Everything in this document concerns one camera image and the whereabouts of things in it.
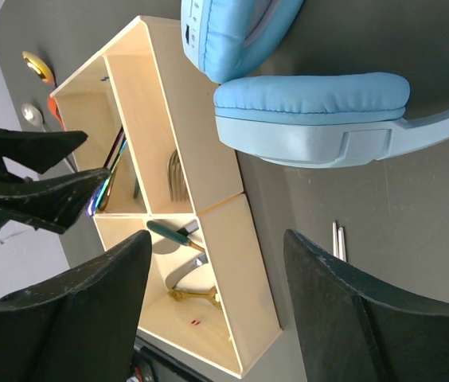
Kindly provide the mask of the cream divided utensil box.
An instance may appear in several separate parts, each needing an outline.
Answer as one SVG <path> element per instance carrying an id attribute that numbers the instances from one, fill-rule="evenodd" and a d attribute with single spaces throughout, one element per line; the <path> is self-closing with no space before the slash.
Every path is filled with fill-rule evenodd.
<path id="1" fill-rule="evenodd" d="M 139 328 L 236 378 L 246 375 L 280 335 L 260 245 L 235 152 L 218 136 L 216 85 L 185 58 L 178 21 L 138 16 L 53 92 L 64 127 L 84 131 L 80 170 L 104 164 L 120 127 L 127 148 L 110 199 L 94 216 L 111 248 L 154 220 L 179 229 L 196 220 L 190 239 L 209 263 L 174 289 L 216 287 L 219 310 L 204 299 L 168 295 L 166 276 L 202 251 L 167 244 L 154 253 Z M 172 201 L 170 155 L 178 151 L 187 201 Z M 133 198 L 135 180 L 139 195 Z"/>

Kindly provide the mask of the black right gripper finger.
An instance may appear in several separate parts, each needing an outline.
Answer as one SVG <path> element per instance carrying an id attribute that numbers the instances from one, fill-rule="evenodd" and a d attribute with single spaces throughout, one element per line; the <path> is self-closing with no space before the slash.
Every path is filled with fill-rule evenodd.
<path id="1" fill-rule="evenodd" d="M 0 181 L 0 230 L 9 221 L 65 233 L 74 225 L 109 171 L 100 168 L 44 181 Z"/>
<path id="2" fill-rule="evenodd" d="M 45 173 L 81 146 L 83 131 L 32 132 L 0 129 L 0 157 Z"/>

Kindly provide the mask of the iridescent blue purple spoon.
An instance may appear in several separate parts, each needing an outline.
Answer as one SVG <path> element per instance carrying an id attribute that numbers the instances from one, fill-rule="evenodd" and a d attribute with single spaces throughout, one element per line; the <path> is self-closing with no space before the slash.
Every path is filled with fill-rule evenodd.
<path id="1" fill-rule="evenodd" d="M 111 149 L 103 165 L 109 170 L 110 173 L 108 174 L 108 177 L 103 182 L 103 184 L 93 193 L 87 204 L 85 212 L 88 217 L 93 217 L 96 212 L 103 211 L 107 207 L 107 203 L 109 202 L 111 194 L 111 187 L 117 173 L 119 160 L 122 157 L 126 145 L 127 138 L 125 137 L 123 128 L 121 128 L 111 146 Z"/>

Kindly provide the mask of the teal silicone spoon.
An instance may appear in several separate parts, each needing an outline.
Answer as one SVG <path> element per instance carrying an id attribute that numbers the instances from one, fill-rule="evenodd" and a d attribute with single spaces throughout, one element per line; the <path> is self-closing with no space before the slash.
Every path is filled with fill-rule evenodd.
<path id="1" fill-rule="evenodd" d="M 135 180 L 134 190 L 133 190 L 133 198 L 136 199 L 139 195 L 139 181 Z"/>

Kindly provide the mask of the ornate gold spoon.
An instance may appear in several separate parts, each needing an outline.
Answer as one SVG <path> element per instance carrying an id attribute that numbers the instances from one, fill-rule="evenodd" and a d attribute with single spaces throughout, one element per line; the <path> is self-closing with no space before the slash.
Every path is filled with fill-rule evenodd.
<path id="1" fill-rule="evenodd" d="M 187 291 L 187 290 L 177 290 L 177 289 L 169 289 L 168 295 L 175 301 L 181 302 L 186 299 L 191 298 L 199 298 L 204 299 L 209 302 L 215 308 L 221 310 L 221 297 L 218 294 L 217 288 L 213 286 L 206 292 L 202 291 Z"/>

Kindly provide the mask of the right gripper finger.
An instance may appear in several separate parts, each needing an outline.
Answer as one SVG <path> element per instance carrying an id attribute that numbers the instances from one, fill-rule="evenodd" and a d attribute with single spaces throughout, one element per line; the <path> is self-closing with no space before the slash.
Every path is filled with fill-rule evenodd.
<path id="1" fill-rule="evenodd" d="M 283 257 L 309 381 L 449 381 L 449 303 L 377 279 L 291 229 Z"/>
<path id="2" fill-rule="evenodd" d="M 125 381 L 152 259 L 140 230 L 0 298 L 0 381 Z"/>

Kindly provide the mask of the rose copper spoon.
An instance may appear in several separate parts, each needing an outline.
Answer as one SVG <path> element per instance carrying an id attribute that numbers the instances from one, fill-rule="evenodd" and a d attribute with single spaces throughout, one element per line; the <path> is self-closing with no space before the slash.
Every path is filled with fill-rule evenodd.
<path id="1" fill-rule="evenodd" d="M 107 207 L 110 194 L 111 194 L 111 187 L 113 185 L 113 182 L 115 180 L 116 175 L 116 168 L 118 166 L 119 159 L 121 158 L 121 155 L 123 153 L 125 144 L 127 142 L 127 139 L 124 137 L 124 130 L 123 127 L 120 127 L 119 133 L 117 134 L 114 143 L 111 146 L 110 152 L 108 153 L 108 156 L 104 162 L 104 166 L 108 167 L 110 164 L 113 154 L 115 151 L 118 151 L 118 154 L 115 156 L 115 159 L 113 160 L 113 163 L 111 164 L 111 175 L 108 177 L 106 182 L 103 184 L 103 188 L 101 190 L 100 196 L 98 198 L 97 208 L 100 211 L 104 211 Z"/>

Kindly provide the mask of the silver round ladle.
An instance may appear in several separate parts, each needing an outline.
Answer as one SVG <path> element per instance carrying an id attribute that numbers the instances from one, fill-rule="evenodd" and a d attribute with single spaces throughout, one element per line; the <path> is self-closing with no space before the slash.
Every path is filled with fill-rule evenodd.
<path id="1" fill-rule="evenodd" d="M 35 127 L 40 127 L 44 132 L 53 133 L 53 130 L 50 129 L 46 125 L 41 111 L 34 105 L 32 105 L 30 103 L 22 104 L 21 113 L 22 113 L 24 119 L 31 125 L 33 125 Z M 72 155 L 69 154 L 68 156 L 65 157 L 63 162 L 71 170 L 72 173 L 75 173 L 77 171 L 77 168 L 74 165 L 74 163 L 71 161 L 71 157 L 72 157 Z"/>

